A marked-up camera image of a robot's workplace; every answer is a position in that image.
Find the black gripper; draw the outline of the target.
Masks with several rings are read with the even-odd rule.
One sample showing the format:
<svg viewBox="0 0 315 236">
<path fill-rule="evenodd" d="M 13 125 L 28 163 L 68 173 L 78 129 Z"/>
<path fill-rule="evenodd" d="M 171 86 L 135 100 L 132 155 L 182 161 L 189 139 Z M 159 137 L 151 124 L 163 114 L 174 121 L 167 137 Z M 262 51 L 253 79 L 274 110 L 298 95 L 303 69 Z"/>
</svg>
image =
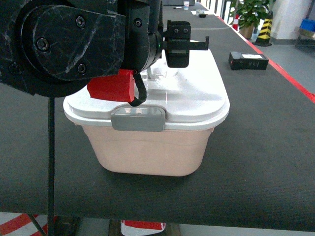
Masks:
<svg viewBox="0 0 315 236">
<path fill-rule="evenodd" d="M 204 42 L 192 42 L 191 25 L 187 21 L 167 21 L 166 31 L 163 32 L 162 49 L 165 53 L 167 66 L 170 68 L 186 68 L 189 65 L 191 50 L 208 50 L 209 37 Z"/>
</svg>

